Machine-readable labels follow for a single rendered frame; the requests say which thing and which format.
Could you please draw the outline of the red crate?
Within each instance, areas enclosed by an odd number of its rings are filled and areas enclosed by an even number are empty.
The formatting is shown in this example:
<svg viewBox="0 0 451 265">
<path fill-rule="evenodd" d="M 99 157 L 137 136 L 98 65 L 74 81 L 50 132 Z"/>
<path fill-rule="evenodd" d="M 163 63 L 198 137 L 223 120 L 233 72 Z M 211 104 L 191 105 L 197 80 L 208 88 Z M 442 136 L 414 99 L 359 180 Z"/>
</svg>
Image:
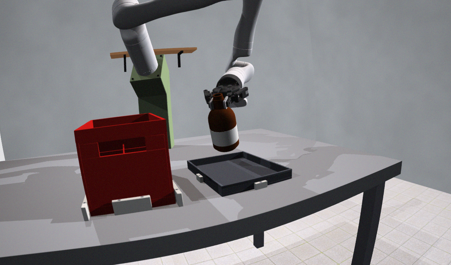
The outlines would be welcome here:
<svg viewBox="0 0 451 265">
<path fill-rule="evenodd" d="M 176 204 L 166 119 L 144 113 L 90 120 L 74 135 L 91 216 L 113 214 L 112 200 L 145 195 L 152 207 Z"/>
</svg>

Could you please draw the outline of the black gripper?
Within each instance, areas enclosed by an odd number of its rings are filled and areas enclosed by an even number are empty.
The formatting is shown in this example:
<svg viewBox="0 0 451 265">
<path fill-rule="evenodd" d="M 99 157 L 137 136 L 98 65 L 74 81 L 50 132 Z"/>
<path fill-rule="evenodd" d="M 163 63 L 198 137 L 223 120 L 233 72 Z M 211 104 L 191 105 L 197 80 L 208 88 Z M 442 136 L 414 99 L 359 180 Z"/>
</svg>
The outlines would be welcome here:
<svg viewBox="0 0 451 265">
<path fill-rule="evenodd" d="M 216 85 L 216 88 L 214 88 L 213 91 L 210 92 L 207 89 L 204 90 L 204 97 L 206 103 L 209 105 L 210 110 L 214 109 L 212 99 L 213 94 L 216 93 L 223 94 L 224 109 L 230 107 L 230 104 L 233 101 L 238 103 L 249 95 L 248 87 L 242 88 L 242 81 L 239 79 L 239 77 L 235 76 L 234 74 L 225 74 L 223 77 L 221 77 Z"/>
</svg>

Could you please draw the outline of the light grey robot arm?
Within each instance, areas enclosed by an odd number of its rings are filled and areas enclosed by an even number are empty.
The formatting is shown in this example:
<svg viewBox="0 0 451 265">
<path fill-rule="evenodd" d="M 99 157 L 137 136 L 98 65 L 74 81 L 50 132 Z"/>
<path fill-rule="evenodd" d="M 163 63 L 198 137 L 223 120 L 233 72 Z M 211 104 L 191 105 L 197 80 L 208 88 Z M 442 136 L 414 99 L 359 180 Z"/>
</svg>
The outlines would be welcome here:
<svg viewBox="0 0 451 265">
<path fill-rule="evenodd" d="M 157 59 L 145 23 L 161 17 L 199 10 L 217 2 L 227 0 L 115 0 L 112 5 L 112 19 L 120 29 L 122 40 L 129 53 L 136 72 L 145 77 L 158 67 Z M 242 15 L 235 30 L 232 55 L 225 74 L 234 74 L 244 83 L 251 80 L 254 67 L 248 62 L 237 61 L 239 57 L 251 55 L 256 22 L 263 0 L 243 0 Z M 224 74 L 224 75 L 225 75 Z M 223 75 L 223 76 L 224 76 Z"/>
</svg>

